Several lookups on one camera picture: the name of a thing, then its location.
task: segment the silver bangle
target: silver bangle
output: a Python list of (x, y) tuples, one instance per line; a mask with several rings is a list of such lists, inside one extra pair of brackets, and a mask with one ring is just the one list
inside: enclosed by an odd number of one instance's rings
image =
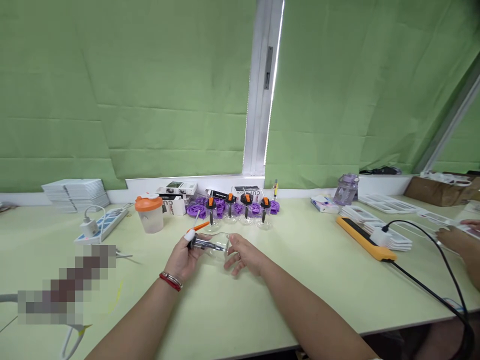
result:
[(181, 288), (183, 288), (184, 286), (182, 285), (182, 283), (180, 281), (178, 281), (176, 278), (174, 278), (172, 275), (170, 275), (169, 273), (163, 271), (161, 273), (164, 277), (166, 277), (168, 280), (170, 280), (172, 283), (178, 285)]

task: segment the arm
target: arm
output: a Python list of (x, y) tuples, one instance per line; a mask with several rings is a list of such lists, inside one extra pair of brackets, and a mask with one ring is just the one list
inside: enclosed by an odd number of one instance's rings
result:
[(480, 241), (454, 226), (449, 226), (448, 230), (441, 228), (435, 234), (438, 241), (461, 256), (473, 286), (480, 291)]
[[(194, 272), (202, 254), (189, 250), (183, 237), (175, 245), (165, 272), (184, 284)], [(86, 360), (146, 360), (153, 359), (170, 313), (179, 293), (158, 278), (141, 299), (116, 324), (86, 357)]]
[(261, 276), (278, 310), (296, 339), (312, 359), (375, 359), (375, 352), (326, 302), (238, 234), (230, 235), (228, 253), (237, 252), (224, 265), (237, 263), (236, 276), (245, 266)]

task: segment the wristband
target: wristband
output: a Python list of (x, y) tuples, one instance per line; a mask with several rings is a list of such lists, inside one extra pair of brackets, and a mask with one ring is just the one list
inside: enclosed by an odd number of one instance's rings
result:
[(160, 274), (160, 279), (165, 281), (168, 285), (170, 285), (172, 288), (174, 288), (177, 291), (180, 291), (183, 287), (180, 281), (178, 281), (176, 278), (174, 278), (169, 273), (166, 273), (165, 271)]

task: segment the window frame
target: window frame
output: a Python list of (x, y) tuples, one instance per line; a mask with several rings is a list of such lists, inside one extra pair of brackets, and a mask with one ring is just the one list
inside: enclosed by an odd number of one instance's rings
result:
[[(270, 111), (277, 70), (280, 29), (284, 0), (258, 0), (251, 52), (250, 82), (243, 150), (244, 176), (264, 176)], [(267, 69), (269, 47), (273, 48), (270, 69)], [(269, 87), (264, 89), (266, 72)]]

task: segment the black cable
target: black cable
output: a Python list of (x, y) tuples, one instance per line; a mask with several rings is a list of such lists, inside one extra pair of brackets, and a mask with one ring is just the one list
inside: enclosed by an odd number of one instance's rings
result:
[(399, 269), (402, 273), (404, 273), (408, 278), (413, 280), (418, 286), (420, 286), (422, 289), (424, 289), (427, 293), (432, 295), (435, 299), (437, 299), (442, 305), (444, 305), (448, 310), (450, 310), (456, 317), (460, 319), (460, 321), (463, 323), (464, 326), (464, 331), (463, 331), (463, 336), (466, 338), (466, 341), (462, 339), (462, 344), (460, 345), (459, 351), (453, 356), (452, 359), (461, 359), (461, 360), (468, 360), (470, 359), (470, 356), (472, 355), (474, 351), (474, 341), (475, 341), (475, 334), (470, 326), (468, 320), (460, 314), (452, 305), (450, 305), (448, 302), (446, 302), (444, 299), (442, 299), (440, 296), (438, 296), (436, 293), (434, 293), (432, 290), (430, 290), (428, 287), (426, 287), (423, 283), (421, 283), (419, 280), (417, 280), (414, 276), (410, 275), (405, 269), (403, 269), (400, 265), (398, 265), (395, 261), (385, 259), (382, 260), (385, 263), (389, 263)]
[(452, 268), (450, 267), (450, 264), (447, 260), (447, 257), (445, 256), (445, 253), (444, 251), (442, 250), (442, 248), (440, 247), (440, 245), (437, 244), (437, 242), (435, 241), (435, 239), (433, 237), (430, 236), (430, 234), (428, 232), (426, 232), (425, 230), (423, 230), (420, 226), (418, 225), (415, 225), (413, 222), (410, 222), (410, 221), (406, 221), (406, 220), (392, 220), (390, 221), (387, 225), (385, 225), (382, 230), (384, 232), (387, 232), (390, 225), (393, 224), (393, 223), (407, 223), (407, 224), (410, 224), (412, 225), (413, 227), (419, 229), (422, 233), (424, 233), (431, 241), (432, 243), (435, 244), (436, 248), (438, 249), (438, 251), (440, 252), (441, 254), (441, 257), (443, 258), (443, 262), (445, 263), (446, 265), (446, 268), (448, 270), (448, 273), (450, 274), (451, 276), (451, 279), (453, 280), (453, 283), (455, 284), (455, 288), (456, 288), (456, 292), (458, 293), (458, 297), (460, 298), (460, 302), (461, 302), (461, 306), (463, 307), (463, 311), (464, 311), (464, 316), (466, 319), (468, 319), (469, 317), (469, 313), (467, 311), (467, 306), (465, 305), (465, 301), (464, 301), (464, 297), (462, 295), (462, 291), (460, 290), (460, 286), (459, 286), (459, 283), (457, 282), (457, 279), (455, 278), (455, 275), (452, 271)]
[(440, 251), (441, 257), (443, 258), (443, 261), (445, 262), (446, 268), (448, 269), (448, 272), (450, 273), (450, 276), (453, 280), (453, 283), (455, 284), (456, 291), (458, 292), (458, 297), (460, 298), (461, 306), (463, 307), (463, 315), (460, 314), (453, 306), (451, 306), (448, 302), (446, 302), (444, 299), (442, 299), (440, 296), (435, 294), (433, 291), (431, 291), (428, 287), (426, 287), (423, 283), (421, 283), (419, 280), (417, 280), (415, 277), (410, 275), (406, 270), (404, 270), (402, 267), (397, 265), (394, 261), (392, 260), (384, 260), (384, 262), (390, 263), (396, 268), (398, 268), (402, 273), (407, 275), (411, 280), (413, 280), (415, 283), (417, 283), (422, 289), (427, 291), (430, 295), (432, 295), (435, 299), (437, 299), (441, 304), (443, 304), (448, 310), (450, 310), (455, 316), (457, 316), (460, 321), (463, 323), (463, 336), (461, 339), (460, 346), (455, 353), (455, 355), (452, 357), (451, 360), (456, 360), (456, 359), (469, 359), (470, 356), (472, 355), (472, 352), (474, 351), (475, 348), (475, 334), (472, 330), (472, 327), (469, 324), (469, 313), (467, 310), (467, 306), (465, 305), (464, 297), (462, 295), (462, 291), (460, 290), (460, 286), (457, 282), (457, 279), (455, 278), (455, 275), (450, 268), (450, 264), (444, 254), (444, 251), (442, 248), (437, 244), (437, 242), (425, 231), (423, 230), (420, 226), (417, 226), (416, 224), (406, 221), (406, 220), (392, 220), (390, 221), (387, 225), (385, 225), (382, 228), (382, 231), (385, 233), (388, 231), (389, 226), (393, 223), (400, 222), (400, 223), (407, 223), (412, 225), (413, 227), (419, 229), (421, 232), (423, 232), (437, 247), (438, 251)]

